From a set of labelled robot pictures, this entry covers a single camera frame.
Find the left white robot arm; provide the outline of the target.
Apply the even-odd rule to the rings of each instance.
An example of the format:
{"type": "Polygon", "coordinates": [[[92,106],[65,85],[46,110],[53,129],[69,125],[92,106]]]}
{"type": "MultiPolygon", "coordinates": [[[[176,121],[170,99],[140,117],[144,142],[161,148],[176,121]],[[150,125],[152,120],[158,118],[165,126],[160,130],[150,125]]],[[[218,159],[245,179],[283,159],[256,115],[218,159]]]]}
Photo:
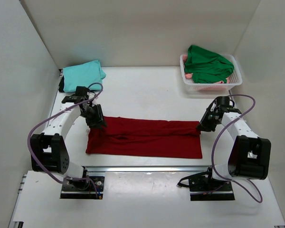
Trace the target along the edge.
{"type": "Polygon", "coordinates": [[[87,169],[71,162],[65,139],[79,117],[85,118],[90,128],[106,126],[101,105],[95,103],[99,95],[91,95],[89,87],[78,86],[74,94],[63,98],[57,114],[33,127],[27,138],[33,171],[45,172],[57,182],[61,181],[56,174],[72,179],[79,189],[88,187],[87,169]]]}

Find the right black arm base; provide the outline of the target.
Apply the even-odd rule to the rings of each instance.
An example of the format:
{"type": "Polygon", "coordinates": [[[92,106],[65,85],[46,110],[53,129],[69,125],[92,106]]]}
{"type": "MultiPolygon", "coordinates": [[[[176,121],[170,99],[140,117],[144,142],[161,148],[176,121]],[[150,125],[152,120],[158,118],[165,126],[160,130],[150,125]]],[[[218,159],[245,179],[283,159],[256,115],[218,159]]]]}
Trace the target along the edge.
{"type": "Polygon", "coordinates": [[[212,169],[181,178],[180,188],[189,188],[191,201],[234,201],[230,181],[212,178],[212,169]]]}

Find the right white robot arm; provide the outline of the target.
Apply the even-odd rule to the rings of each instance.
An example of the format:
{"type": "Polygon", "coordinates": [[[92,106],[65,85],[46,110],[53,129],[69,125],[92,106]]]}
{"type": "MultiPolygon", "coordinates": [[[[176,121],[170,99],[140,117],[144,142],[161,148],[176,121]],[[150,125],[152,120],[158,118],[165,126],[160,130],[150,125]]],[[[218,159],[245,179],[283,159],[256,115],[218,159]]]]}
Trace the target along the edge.
{"type": "Polygon", "coordinates": [[[234,181],[236,178],[266,179],[269,170],[271,142],[268,139],[259,137],[243,120],[243,116],[251,109],[242,113],[234,107],[234,102],[229,96],[218,96],[208,106],[196,127],[201,132],[213,132],[217,125],[224,126],[212,147],[212,173],[203,179],[203,184],[208,190],[215,190],[221,181],[234,181]],[[228,162],[215,165],[215,147],[225,130],[232,137],[234,144],[228,162]]]}

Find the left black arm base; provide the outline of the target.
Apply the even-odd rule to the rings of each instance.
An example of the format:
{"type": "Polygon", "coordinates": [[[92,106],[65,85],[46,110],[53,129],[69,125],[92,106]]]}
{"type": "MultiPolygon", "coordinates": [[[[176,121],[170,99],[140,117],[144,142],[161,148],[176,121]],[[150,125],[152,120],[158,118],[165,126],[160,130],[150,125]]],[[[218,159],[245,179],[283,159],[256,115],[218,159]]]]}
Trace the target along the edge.
{"type": "Polygon", "coordinates": [[[102,200],[105,186],[105,176],[89,174],[90,180],[74,181],[64,179],[61,187],[61,199],[87,199],[87,200],[102,200]]]}

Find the red t shirt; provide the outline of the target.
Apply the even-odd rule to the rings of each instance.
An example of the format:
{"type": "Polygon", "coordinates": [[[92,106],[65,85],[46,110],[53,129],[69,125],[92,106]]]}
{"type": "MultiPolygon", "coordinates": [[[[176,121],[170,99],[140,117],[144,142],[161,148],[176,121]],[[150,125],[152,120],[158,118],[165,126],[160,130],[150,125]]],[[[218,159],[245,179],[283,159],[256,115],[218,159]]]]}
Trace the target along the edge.
{"type": "Polygon", "coordinates": [[[202,159],[197,121],[105,120],[107,127],[90,129],[87,154],[202,159]]]}

